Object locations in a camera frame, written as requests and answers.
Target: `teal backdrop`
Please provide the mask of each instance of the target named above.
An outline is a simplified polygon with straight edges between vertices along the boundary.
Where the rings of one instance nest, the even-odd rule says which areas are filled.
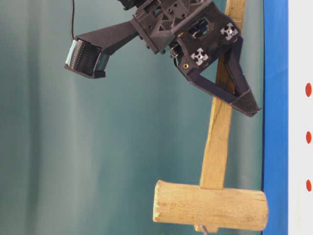
[[[132,13],[116,0],[76,0],[74,33]],[[197,234],[152,221],[154,187],[199,183],[212,97],[139,38],[110,59],[106,78],[63,69],[69,17],[69,0],[0,1],[0,233]],[[243,37],[241,65],[262,106],[263,1],[247,1]],[[215,74],[216,65],[206,72]],[[234,111],[226,187],[261,189],[262,116]]]

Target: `blue frame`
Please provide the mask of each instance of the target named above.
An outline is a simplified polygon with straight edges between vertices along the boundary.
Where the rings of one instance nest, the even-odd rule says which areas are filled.
[[[264,235],[288,234],[288,0],[264,0]]]

